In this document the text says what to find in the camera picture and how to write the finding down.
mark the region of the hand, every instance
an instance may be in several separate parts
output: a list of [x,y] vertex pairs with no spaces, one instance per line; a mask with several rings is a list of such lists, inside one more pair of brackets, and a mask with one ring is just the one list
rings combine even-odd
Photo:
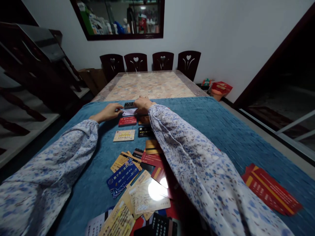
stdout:
[[123,111],[124,107],[119,103],[110,103],[108,104],[101,112],[97,113],[90,117],[91,120],[95,120],[97,123],[102,123],[116,118]]
[[137,100],[135,100],[135,103],[134,103],[135,107],[138,108],[136,110],[138,114],[147,114],[149,108],[153,106],[154,104],[156,103],[151,102],[148,97],[143,97],[141,95]]

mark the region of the black card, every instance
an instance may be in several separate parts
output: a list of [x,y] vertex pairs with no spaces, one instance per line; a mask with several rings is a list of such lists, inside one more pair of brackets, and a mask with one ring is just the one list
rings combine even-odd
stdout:
[[135,108],[134,103],[125,103],[125,109]]
[[[144,152],[143,150],[136,148],[136,149],[134,150],[134,152],[133,152],[132,155],[133,155],[134,157],[136,157],[136,158],[141,159],[141,158],[142,158],[142,155],[143,155],[143,152]],[[142,167],[142,169],[145,169],[145,170],[149,171],[150,173],[151,173],[151,172],[153,171],[153,169],[154,169],[154,166],[149,165],[149,164],[146,164],[146,163],[143,163],[143,162],[141,162],[140,166]]]
[[154,133],[151,127],[140,127],[138,129],[138,137],[154,137]]
[[142,158],[142,155],[143,155],[143,150],[141,150],[141,149],[138,149],[138,148],[136,148],[135,150],[134,150],[134,152],[133,152],[133,156],[134,157],[136,157],[136,158],[139,158],[139,159],[141,159]]
[[153,214],[151,224],[151,235],[177,235],[177,223],[172,220],[159,215],[158,213]]
[[147,235],[147,236],[152,235],[151,225],[144,226],[134,231],[134,236],[144,236],[144,235]]

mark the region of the window frame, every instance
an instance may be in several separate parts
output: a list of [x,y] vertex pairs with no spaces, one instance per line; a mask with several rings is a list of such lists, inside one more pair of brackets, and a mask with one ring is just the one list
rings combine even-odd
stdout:
[[164,36],[164,9],[165,9],[165,0],[161,1],[161,15],[160,15],[160,26],[159,33],[150,33],[150,34],[111,34],[111,35],[90,35],[84,21],[82,19],[80,9],[77,5],[76,0],[70,0],[73,10],[79,20],[81,28],[85,34],[85,37],[88,41],[99,41],[99,40],[127,40],[127,39],[157,39],[163,38]]

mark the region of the blue textured tablecloth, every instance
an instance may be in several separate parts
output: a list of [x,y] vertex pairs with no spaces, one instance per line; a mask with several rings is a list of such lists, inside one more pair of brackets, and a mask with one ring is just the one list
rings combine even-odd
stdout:
[[[295,164],[274,149],[245,123],[211,97],[158,99],[155,102],[169,107],[225,152],[242,175],[251,163],[265,169],[278,183],[291,193],[304,207],[292,217],[280,216],[295,235],[314,235],[315,232],[315,181]],[[101,111],[108,103],[96,102],[85,105],[48,143]],[[56,235],[84,235],[87,222],[116,204],[107,187],[106,180],[121,151],[133,152],[144,149],[147,138],[138,138],[138,125],[118,127],[118,120],[101,124],[99,140],[94,156],[73,187],[72,196],[62,213]],[[135,140],[115,142],[115,131],[135,129]]]

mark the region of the floral sleeve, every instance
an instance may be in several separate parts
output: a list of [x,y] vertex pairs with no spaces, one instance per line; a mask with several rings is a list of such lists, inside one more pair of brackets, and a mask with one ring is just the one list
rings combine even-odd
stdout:
[[217,235],[293,235],[201,132],[162,105],[149,116],[180,186]]
[[46,235],[95,151],[98,123],[84,120],[0,186],[0,235]]

